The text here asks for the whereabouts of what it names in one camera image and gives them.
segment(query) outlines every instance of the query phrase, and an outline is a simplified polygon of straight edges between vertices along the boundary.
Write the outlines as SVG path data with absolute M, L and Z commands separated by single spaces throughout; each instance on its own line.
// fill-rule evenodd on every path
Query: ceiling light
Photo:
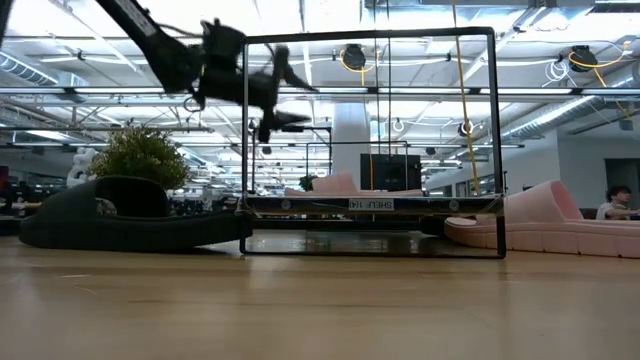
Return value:
M 71 138 L 68 135 L 61 134 L 61 133 L 55 132 L 55 131 L 31 130 L 31 131 L 27 131 L 27 133 L 29 133 L 31 135 L 35 135 L 35 136 L 40 136 L 40 137 L 43 137 L 43 138 L 51 139 L 51 140 L 58 140 L 58 141 L 65 141 L 65 140 L 69 140 Z
M 83 87 L 74 88 L 78 94 L 164 94 L 161 87 L 120 87 L 120 88 L 100 88 Z
M 537 89 L 537 88 L 513 88 L 513 89 L 498 89 L 499 95 L 568 95 L 573 89 Z M 491 91 L 489 89 L 480 90 L 480 94 L 489 95 Z
M 431 41 L 427 45 L 426 53 L 429 55 L 446 55 L 451 52 L 455 41 Z
M 64 146 L 61 143 L 43 143 L 43 142 L 27 142 L 27 143 L 11 143 L 13 146 L 21 146 L 21 147 L 59 147 Z

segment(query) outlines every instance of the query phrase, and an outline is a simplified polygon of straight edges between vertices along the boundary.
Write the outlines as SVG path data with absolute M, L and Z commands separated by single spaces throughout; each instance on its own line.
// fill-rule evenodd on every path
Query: table surface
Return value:
M 259 231 L 251 241 L 320 240 Z M 505 261 L 243 258 L 235 249 L 123 254 L 0 238 L 0 359 L 640 354 L 640 261 L 517 252 Z

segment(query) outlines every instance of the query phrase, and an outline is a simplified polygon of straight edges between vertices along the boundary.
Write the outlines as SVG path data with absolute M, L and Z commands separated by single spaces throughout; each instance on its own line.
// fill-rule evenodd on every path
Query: metal rod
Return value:
M 329 174 L 333 170 L 333 131 L 329 130 Z
M 307 143 L 306 145 L 307 145 L 306 146 L 307 149 L 306 149 L 306 154 L 304 156 L 304 159 L 305 159 L 305 165 L 306 165 L 305 166 L 305 168 L 306 168 L 306 176 L 307 176 L 307 181 L 308 181 L 309 180 L 309 144 Z
M 409 190 L 409 147 L 404 148 L 404 182 L 405 190 Z
M 358 30 L 321 33 L 298 33 L 284 35 L 249 36 L 245 44 L 293 43 L 328 40 L 357 40 L 373 38 L 419 38 L 419 37 L 452 37 L 466 35 L 485 35 L 493 33 L 491 27 L 441 28 L 418 30 Z
M 247 193 L 247 181 L 248 181 L 248 164 L 249 151 L 247 149 L 249 142 L 249 45 L 244 45 L 244 51 L 242 52 L 242 83 L 243 83 L 243 102 L 242 102 L 242 137 L 240 142 L 242 143 L 242 151 L 240 156 L 242 157 L 242 199 L 238 202 L 238 206 L 242 206 L 248 197 Z
M 440 99 L 440 97 L 460 97 L 460 88 L 453 86 L 396 86 L 391 90 L 388 88 L 369 88 L 362 86 L 318 86 L 318 93 L 308 93 L 303 92 L 301 90 L 292 88 L 292 87 L 282 87 L 279 95 L 295 95 L 297 97 L 300 96 L 323 96 L 323 95 L 340 95 L 345 97 L 362 97 L 362 96 L 375 96 L 378 93 L 386 95 L 391 91 L 391 95 L 400 96 L 400 95 L 408 95 L 408 96 L 427 96 L 432 95 L 436 99 Z M 482 101 L 486 101 L 489 97 L 489 88 L 486 87 L 466 87 L 465 92 L 468 94 L 470 99 L 480 98 L 484 99 Z M 506 99 L 519 99 L 519 102 L 527 102 L 526 99 L 545 101 L 545 102 L 565 102 L 567 99 L 573 99 L 576 96 L 584 96 L 584 95 L 594 95 L 594 96 L 637 96 L 640 94 L 640 88 L 540 88 L 540 87 L 503 87 L 500 89 L 500 95 L 506 96 Z M 189 97 L 189 94 L 184 93 L 176 93 L 176 94 L 166 94 L 162 88 L 158 87 L 131 87 L 131 86 L 122 86 L 122 87 L 0 87 L 0 95 L 56 95 L 60 97 L 64 97 L 65 95 L 69 97 L 68 106 L 81 106 L 81 107 L 95 107 L 95 106 L 105 106 L 105 103 L 102 101 L 110 100 L 113 103 L 122 102 L 126 106 L 127 101 L 131 100 L 147 100 L 147 101 L 173 101 L 174 106 L 182 105 L 185 99 Z M 87 102 L 83 103 L 73 103 L 71 101 L 71 97 L 85 95 L 88 97 Z M 135 99 L 137 96 L 157 96 L 162 97 L 161 99 Z M 42 102 L 38 102 L 39 106 L 45 106 L 42 104 L 49 104 L 49 101 L 52 99 L 44 99 Z M 609 98 L 610 101 L 615 101 L 615 98 Z M 215 101 L 216 104 L 224 104 L 222 101 Z M 630 102 L 635 101 L 633 98 L 625 98 L 624 100 L 618 100 L 622 102 Z M 56 101 L 56 104 L 63 103 L 63 101 Z
M 251 164 L 251 191 L 256 191 L 256 130 L 251 131 L 252 164 Z
M 5 126 L 0 127 L 2 131 L 95 131 L 95 132 L 118 132 L 132 129 L 131 127 L 26 127 L 26 126 Z M 205 127 L 146 127 L 146 129 L 155 129 L 169 132 L 213 132 L 210 128 Z
M 498 65 L 496 56 L 496 36 L 487 34 L 487 54 L 489 64 L 489 89 L 491 104 L 491 136 L 493 140 L 493 177 L 497 196 L 504 197 L 504 178 L 502 172 L 502 138 L 500 130 L 500 100 L 498 99 Z M 496 236 L 498 256 L 507 255 L 507 234 L 504 212 L 496 215 Z

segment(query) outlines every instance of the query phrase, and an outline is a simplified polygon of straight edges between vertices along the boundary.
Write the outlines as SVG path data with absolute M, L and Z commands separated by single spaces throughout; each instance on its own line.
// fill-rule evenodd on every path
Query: fluorescent light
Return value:
M 458 160 L 421 160 L 423 164 L 460 164 Z
M 462 169 L 462 167 L 460 166 L 426 166 L 422 168 L 423 170 L 427 170 L 427 169 L 441 169 L 441 170 L 458 170 L 458 169 Z
M 620 88 L 606 88 L 606 89 L 584 89 L 583 95 L 640 95 L 640 89 L 620 89 Z
M 451 48 L 455 45 L 455 41 L 431 41 L 427 45 L 427 54 L 446 55 L 451 52 Z
M 596 4 L 640 4 L 638 0 L 596 0 Z
M 74 89 L 78 94 L 164 94 L 165 91 L 161 87 L 120 87 L 120 88 L 98 88 L 98 87 L 79 87 Z
M 9 87 L 0 89 L 0 94 L 8 94 L 8 95 L 33 95 L 34 93 L 40 95 L 57 95 L 57 94 L 65 94 L 64 89 L 62 88 L 46 88 L 46 87 Z
M 366 94 L 369 90 L 365 87 L 320 87 L 318 88 L 318 92 L 320 94 Z M 288 86 L 283 86 L 280 88 L 278 94 L 286 95 L 286 94 L 312 94 L 307 90 L 298 89 Z
M 23 146 L 23 147 L 58 147 L 64 146 L 61 143 L 43 143 L 43 142 L 28 142 L 28 143 L 11 143 L 13 146 Z
M 460 94 L 459 88 L 445 87 L 406 87 L 406 88 L 380 88 L 382 94 Z M 465 94 L 469 93 L 469 89 L 464 89 Z
M 546 113 L 546 114 L 544 114 L 544 115 L 542 115 L 542 116 L 540 116 L 540 117 L 538 117 L 536 119 L 528 121 L 528 122 L 516 127 L 515 129 L 507 131 L 506 133 L 503 134 L 503 136 L 511 135 L 511 134 L 513 134 L 515 132 L 518 132 L 518 131 L 520 131 L 520 130 L 522 130 L 522 129 L 530 126 L 530 125 L 533 125 L 533 124 L 535 124 L 535 125 L 546 124 L 549 121 L 552 121 L 553 119 L 557 118 L 558 116 L 564 114 L 565 112 L 575 108 L 576 106 L 580 106 L 580 105 L 582 105 L 583 103 L 585 103 L 587 101 L 591 101 L 593 98 L 594 98 L 594 96 L 585 96 L 585 97 L 583 97 L 583 98 L 581 98 L 581 99 L 579 99 L 577 101 L 570 102 L 570 103 L 568 103 L 568 104 L 566 104 L 564 106 L 561 106 L 561 107 L 559 107 L 559 108 L 557 108 L 557 109 L 555 109 L 553 111 L 550 111 L 550 112 L 548 112 L 548 113 Z
M 27 131 L 27 133 L 31 135 L 36 135 L 43 138 L 51 139 L 51 140 L 58 140 L 58 141 L 69 140 L 69 136 L 65 134 L 61 134 L 59 132 L 55 132 L 55 131 L 30 130 L 30 131 Z
M 573 89 L 537 89 L 537 88 L 514 88 L 505 89 L 499 88 L 499 95 L 569 95 Z M 491 91 L 489 89 L 480 90 L 480 94 L 489 95 Z
M 288 159 L 288 160 L 287 159 L 256 159 L 256 163 L 265 163 L 265 162 L 270 162 L 270 163 L 273 162 L 273 163 L 275 163 L 275 162 L 279 162 L 279 163 L 283 163 L 283 164 L 286 164 L 286 163 L 289 163 L 289 164 L 306 164 L 307 161 L 309 163 L 316 164 L 316 163 L 330 162 L 331 160 L 329 160 L 329 159 L 309 159 L 309 160 L 306 160 L 306 159 Z
M 107 143 L 71 143 L 70 146 L 78 146 L 78 147 L 104 147 L 107 146 Z

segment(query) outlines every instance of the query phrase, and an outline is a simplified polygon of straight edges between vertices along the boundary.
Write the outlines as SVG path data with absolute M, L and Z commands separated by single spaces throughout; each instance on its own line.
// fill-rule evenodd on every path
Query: green plant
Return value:
M 105 150 L 93 159 L 89 173 L 98 177 L 141 177 L 171 190 L 185 184 L 189 178 L 189 167 L 167 132 L 130 128 L 112 133 Z
M 316 175 L 306 175 L 300 178 L 300 187 L 304 190 L 304 191 L 311 191 L 313 190 L 313 179 L 317 179 L 318 177 Z

